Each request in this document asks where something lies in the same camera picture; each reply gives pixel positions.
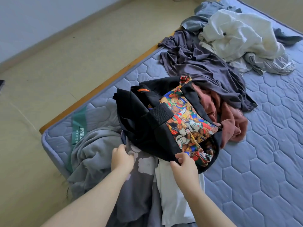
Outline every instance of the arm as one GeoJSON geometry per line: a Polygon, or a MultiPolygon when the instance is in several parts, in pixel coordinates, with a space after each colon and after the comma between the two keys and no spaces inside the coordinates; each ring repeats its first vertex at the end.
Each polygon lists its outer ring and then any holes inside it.
{"type": "Polygon", "coordinates": [[[113,149],[112,172],[93,189],[55,214],[42,227],[104,227],[133,166],[134,157],[127,155],[125,145],[113,149]]]}
{"type": "Polygon", "coordinates": [[[176,183],[195,217],[199,227],[236,227],[200,188],[198,170],[186,153],[175,155],[181,165],[171,161],[176,183]]]}

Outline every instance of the person's left hand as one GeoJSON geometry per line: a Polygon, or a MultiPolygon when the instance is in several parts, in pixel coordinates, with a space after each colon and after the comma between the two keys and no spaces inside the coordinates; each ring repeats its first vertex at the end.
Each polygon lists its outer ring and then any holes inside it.
{"type": "Polygon", "coordinates": [[[134,156],[125,152],[126,145],[121,144],[118,148],[113,149],[112,153],[112,171],[121,169],[129,174],[134,167],[134,156]]]}

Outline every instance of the white string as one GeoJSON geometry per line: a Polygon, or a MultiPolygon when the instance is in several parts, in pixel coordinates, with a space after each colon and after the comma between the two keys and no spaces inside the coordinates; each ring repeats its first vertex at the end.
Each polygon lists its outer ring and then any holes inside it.
{"type": "Polygon", "coordinates": [[[19,108],[17,106],[15,106],[13,103],[11,103],[4,95],[3,93],[0,92],[0,95],[15,109],[17,109],[17,111],[26,119],[26,121],[35,129],[35,131],[38,131],[35,126],[29,121],[29,119],[22,113],[21,110],[19,110],[19,108]]]}

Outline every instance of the mattress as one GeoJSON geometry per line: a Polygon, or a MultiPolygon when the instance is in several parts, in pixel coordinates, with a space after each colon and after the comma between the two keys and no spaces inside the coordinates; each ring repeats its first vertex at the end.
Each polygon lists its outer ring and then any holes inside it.
{"type": "MultiPolygon", "coordinates": [[[[274,28],[287,35],[299,35],[239,0],[227,1],[245,13],[271,20],[274,28]]],[[[119,125],[113,94],[117,88],[129,90],[139,82],[168,76],[159,62],[163,51],[152,52],[44,131],[43,147],[62,175],[70,175],[65,164],[71,152],[73,113],[86,107],[88,131],[119,125]]],[[[245,113],[246,137],[239,143],[229,142],[205,172],[207,195],[237,226],[303,226],[303,43],[286,51],[296,62],[292,74],[259,76],[250,71],[244,75],[247,92],[258,104],[245,113]]]]}

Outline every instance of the wooden bed frame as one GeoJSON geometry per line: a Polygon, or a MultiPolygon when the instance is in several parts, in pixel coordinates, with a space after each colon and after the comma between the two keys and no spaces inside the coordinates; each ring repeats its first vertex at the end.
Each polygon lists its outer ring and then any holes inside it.
{"type": "Polygon", "coordinates": [[[137,59],[132,61],[130,64],[122,68],[119,72],[117,72],[115,75],[110,77],[108,80],[100,84],[98,87],[96,87],[93,91],[79,99],[76,103],[71,105],[68,109],[63,111],[61,114],[53,118],[51,121],[49,121],[47,124],[45,124],[43,127],[39,129],[40,134],[43,134],[46,129],[48,129],[51,125],[55,124],[56,122],[63,119],[68,114],[72,113],[74,110],[79,108],[81,105],[83,105],[85,102],[87,102],[89,99],[93,98],[94,95],[99,93],[101,90],[103,90],[105,87],[107,87],[110,83],[118,79],[120,76],[122,76],[125,72],[130,70],[132,67],[134,67],[136,64],[138,64],[140,61],[142,61],[144,58],[148,57],[150,54],[152,54],[156,49],[158,48],[158,43],[151,47],[148,51],[143,53],[141,56],[139,56],[137,59]]]}

